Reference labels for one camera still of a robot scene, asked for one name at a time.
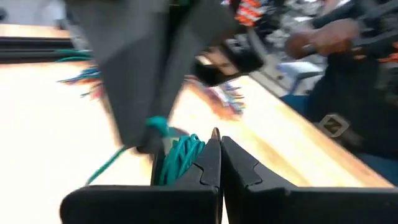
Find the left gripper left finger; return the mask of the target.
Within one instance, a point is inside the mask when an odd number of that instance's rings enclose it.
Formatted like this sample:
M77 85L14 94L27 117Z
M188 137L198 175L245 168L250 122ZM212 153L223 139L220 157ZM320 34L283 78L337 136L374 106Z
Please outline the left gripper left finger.
M210 139L171 185L91 185L68 194L62 224L221 224L221 146Z

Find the shelf of small parts bins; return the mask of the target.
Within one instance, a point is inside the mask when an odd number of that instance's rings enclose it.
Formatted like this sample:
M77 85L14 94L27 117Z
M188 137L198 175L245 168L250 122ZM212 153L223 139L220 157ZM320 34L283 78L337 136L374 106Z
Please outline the shelf of small parts bins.
M239 0L235 19L240 24L253 27L265 13L268 0Z

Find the person's hand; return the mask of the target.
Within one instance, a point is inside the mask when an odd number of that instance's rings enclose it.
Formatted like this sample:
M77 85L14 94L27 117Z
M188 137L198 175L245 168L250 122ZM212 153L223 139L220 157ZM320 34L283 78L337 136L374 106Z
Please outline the person's hand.
M353 19L333 21L319 29L299 25L285 41L285 52L294 59L304 58L306 45L312 45L317 53L327 56L347 52L352 48L352 40L359 37L358 22Z

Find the blue grey office chair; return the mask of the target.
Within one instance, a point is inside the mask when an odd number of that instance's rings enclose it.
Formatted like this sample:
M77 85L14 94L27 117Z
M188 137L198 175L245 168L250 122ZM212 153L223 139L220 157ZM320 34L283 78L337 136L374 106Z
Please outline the blue grey office chair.
M289 95L293 95L296 92L302 80L323 74L321 67L306 61L282 62L278 63L275 68L293 80L288 91Z

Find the black plastic spool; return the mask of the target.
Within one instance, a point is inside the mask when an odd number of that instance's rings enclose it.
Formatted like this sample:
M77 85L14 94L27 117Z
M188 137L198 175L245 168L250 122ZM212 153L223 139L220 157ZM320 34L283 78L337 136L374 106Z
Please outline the black plastic spool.
M165 149L154 157L151 185L171 185L183 177L190 169L200 172L198 181L202 185L205 168L199 164L205 142L196 134L188 134L179 128L169 128L169 137L164 139Z

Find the person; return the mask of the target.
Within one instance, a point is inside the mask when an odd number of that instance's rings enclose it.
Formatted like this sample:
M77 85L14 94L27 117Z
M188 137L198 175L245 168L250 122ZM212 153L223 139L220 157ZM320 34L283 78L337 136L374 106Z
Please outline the person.
M346 52L327 55L324 76L303 103L303 116L319 123L336 114L349 126L336 138L390 183L398 185L398 108L378 98L379 63Z

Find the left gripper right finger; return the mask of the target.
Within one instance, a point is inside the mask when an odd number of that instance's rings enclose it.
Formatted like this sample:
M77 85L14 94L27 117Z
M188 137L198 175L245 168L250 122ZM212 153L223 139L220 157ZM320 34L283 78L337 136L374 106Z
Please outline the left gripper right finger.
M224 136L229 224L398 224L398 189L297 187Z

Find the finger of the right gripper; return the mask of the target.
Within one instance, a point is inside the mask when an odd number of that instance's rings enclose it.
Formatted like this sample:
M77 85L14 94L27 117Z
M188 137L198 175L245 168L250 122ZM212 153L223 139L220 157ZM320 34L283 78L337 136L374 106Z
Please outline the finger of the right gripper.
M186 14L172 42L158 91L158 115L169 117L184 76L190 73L195 56L216 45L238 26L232 10L219 0L198 0Z
M169 58L169 0L65 0L88 41L121 142L141 153L162 147L152 116L170 113L175 100Z

